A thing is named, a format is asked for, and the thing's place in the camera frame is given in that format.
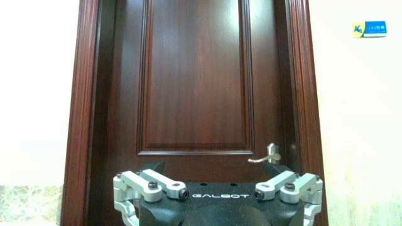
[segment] door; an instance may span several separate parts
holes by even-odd
[[[147,162],[165,161],[164,174],[180,181],[267,180],[247,159],[284,144],[274,3],[116,1],[91,225],[121,224],[112,177]]]

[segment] galbot logo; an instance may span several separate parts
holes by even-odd
[[[220,194],[220,195],[214,195],[214,194],[193,194],[193,198],[214,198],[214,199],[240,199],[240,198],[247,198],[250,195],[248,194]]]

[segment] lever handle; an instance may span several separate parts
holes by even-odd
[[[271,164],[279,164],[280,162],[280,154],[279,154],[279,146],[271,143],[267,146],[267,156],[260,159],[248,159],[250,163],[260,163],[267,161]]]

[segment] yellow logo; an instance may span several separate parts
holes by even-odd
[[[366,30],[366,22],[352,24],[352,36],[360,38]]]

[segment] door molding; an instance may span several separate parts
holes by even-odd
[[[101,2],[101,0],[80,0],[61,211],[64,226],[85,226],[89,223],[92,137],[96,137],[93,135],[96,129],[101,128],[95,125],[93,119],[95,116],[107,119],[104,111],[96,110],[107,105],[107,101],[101,102],[103,106],[95,106],[95,99],[103,96],[99,89],[104,89],[100,84],[104,80],[99,78],[101,72],[96,69],[101,66],[97,62],[104,60],[99,59],[97,54],[99,51],[104,51],[99,48],[100,33],[111,35],[111,32],[100,29]],[[295,134],[295,148],[291,151],[294,153],[291,157],[286,153],[286,161],[287,164],[296,166],[300,173],[310,172],[324,179],[308,0],[276,2],[276,5],[283,6],[282,15],[284,15],[283,21],[276,21],[283,23],[276,25],[283,28],[276,33],[286,40],[278,45],[286,50],[286,52],[283,49],[279,50],[279,53],[287,56],[287,59],[284,64],[280,62],[279,64],[283,64],[280,68],[286,68],[282,69],[282,74],[288,74],[291,91],[284,94],[291,96],[286,101],[292,107],[291,130]],[[315,225],[328,225],[324,196],[322,213],[316,217]]]

